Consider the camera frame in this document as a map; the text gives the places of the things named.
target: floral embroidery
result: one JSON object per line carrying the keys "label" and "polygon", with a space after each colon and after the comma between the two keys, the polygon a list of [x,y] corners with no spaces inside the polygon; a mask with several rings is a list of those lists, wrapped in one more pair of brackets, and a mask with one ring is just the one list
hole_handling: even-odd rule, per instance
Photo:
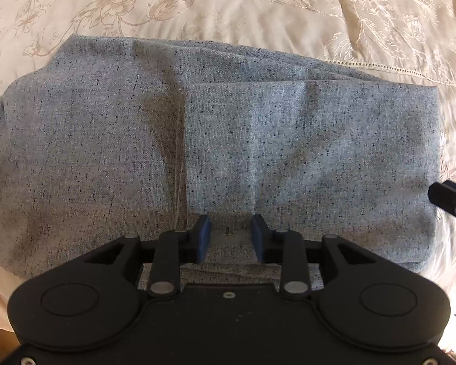
{"label": "floral embroidery", "polygon": [[424,43],[426,41],[426,35],[422,30],[421,22],[419,18],[413,15],[405,15],[404,20],[407,23],[407,28],[409,31],[405,31],[409,37],[414,38],[416,41],[420,43]]}
{"label": "floral embroidery", "polygon": [[397,39],[398,32],[393,8],[388,0],[349,0],[353,2],[351,15],[358,34],[351,35],[349,40],[356,51],[363,51],[376,45],[394,59],[407,59]]}
{"label": "floral embroidery", "polygon": [[41,31],[37,37],[32,40],[32,42],[27,45],[24,49],[24,51],[22,52],[22,54],[24,56],[34,56],[34,55],[38,55],[40,50],[42,49],[41,47],[41,43],[42,43],[42,37],[44,35],[44,31]]}
{"label": "floral embroidery", "polygon": [[46,12],[50,3],[40,3],[40,0],[27,0],[18,10],[13,28],[16,30],[15,37],[18,38],[28,33],[37,19]]}
{"label": "floral embroidery", "polygon": [[71,21],[89,21],[89,28],[100,21],[104,25],[114,25],[120,18],[134,8],[135,0],[96,0],[89,3]]}
{"label": "floral embroidery", "polygon": [[122,35],[120,34],[120,31],[118,30],[118,28],[115,28],[115,26],[106,25],[103,28],[102,36],[104,36],[104,37],[120,37]]}
{"label": "floral embroidery", "polygon": [[149,4],[147,17],[156,21],[171,19],[189,8],[194,0],[153,0]]}
{"label": "floral embroidery", "polygon": [[335,33],[333,37],[324,43],[324,58],[326,60],[355,60],[360,54],[353,48],[351,41],[344,33]]}
{"label": "floral embroidery", "polygon": [[272,0],[273,3],[278,3],[278,4],[283,4],[283,5],[289,5],[291,7],[296,7],[296,8],[302,8],[302,9],[307,9],[316,13],[319,13],[321,15],[326,15],[326,16],[332,16],[336,18],[341,18],[341,8],[337,7],[335,4],[333,4],[332,1],[327,0],[327,5],[330,10],[339,10],[339,13],[326,13],[322,12],[318,9],[314,9],[312,7],[312,2],[311,0]]}

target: screw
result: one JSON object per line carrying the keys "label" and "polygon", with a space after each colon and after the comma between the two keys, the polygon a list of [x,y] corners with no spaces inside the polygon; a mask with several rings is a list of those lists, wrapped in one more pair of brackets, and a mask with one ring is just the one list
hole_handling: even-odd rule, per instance
{"label": "screw", "polygon": [[20,360],[20,365],[36,365],[36,364],[32,358],[24,357]]}
{"label": "screw", "polygon": [[156,281],[150,286],[150,291],[158,295],[170,294],[174,291],[174,284],[169,281]]}
{"label": "screw", "polygon": [[223,297],[225,299],[233,299],[235,296],[236,296],[236,294],[232,291],[223,292]]}
{"label": "screw", "polygon": [[284,284],[284,290],[289,294],[304,294],[308,289],[308,285],[303,281],[289,281]]}

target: gray fabric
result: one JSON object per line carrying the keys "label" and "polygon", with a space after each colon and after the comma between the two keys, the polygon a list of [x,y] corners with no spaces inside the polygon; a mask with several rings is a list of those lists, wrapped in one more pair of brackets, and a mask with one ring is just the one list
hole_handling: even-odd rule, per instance
{"label": "gray fabric", "polygon": [[257,212],[418,270],[437,131],[431,87],[250,47],[72,36],[0,97],[0,265],[29,278],[207,212],[208,263],[185,280],[276,281],[253,265]]}

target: folded cloth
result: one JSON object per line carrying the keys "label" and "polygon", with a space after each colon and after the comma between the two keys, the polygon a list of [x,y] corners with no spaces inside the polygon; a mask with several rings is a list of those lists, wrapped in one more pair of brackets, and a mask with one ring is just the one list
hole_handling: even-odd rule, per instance
{"label": "folded cloth", "polygon": [[436,89],[213,42],[72,36],[0,97],[0,265],[30,278],[120,235],[213,219],[186,280],[272,281],[249,219],[419,270]]}

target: circular cap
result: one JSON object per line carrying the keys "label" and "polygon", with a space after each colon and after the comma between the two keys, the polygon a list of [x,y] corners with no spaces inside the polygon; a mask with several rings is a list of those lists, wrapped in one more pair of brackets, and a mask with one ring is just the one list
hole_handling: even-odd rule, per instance
{"label": "circular cap", "polygon": [[30,357],[24,357],[20,360],[20,365],[35,365],[35,361]]}
{"label": "circular cap", "polygon": [[223,297],[225,299],[233,299],[235,296],[236,296],[236,294],[233,291],[223,292]]}
{"label": "circular cap", "polygon": [[158,295],[170,294],[174,291],[174,285],[169,281],[156,281],[150,286],[150,291]]}
{"label": "circular cap", "polygon": [[304,294],[308,289],[308,285],[302,281],[289,281],[284,284],[284,290],[289,294]]}
{"label": "circular cap", "polygon": [[134,320],[139,307],[136,289],[120,274],[73,262],[22,284],[7,311],[21,341],[61,351],[108,341]]}
{"label": "circular cap", "polygon": [[90,311],[98,302],[98,292],[86,284],[62,284],[46,291],[42,306],[58,316],[74,316]]}
{"label": "circular cap", "polygon": [[451,314],[437,285],[390,263],[351,266],[324,287],[317,306],[339,334],[384,351],[437,343]]}
{"label": "circular cap", "polygon": [[372,313],[398,317],[417,306],[417,297],[408,288],[397,284],[375,284],[361,292],[360,302]]}

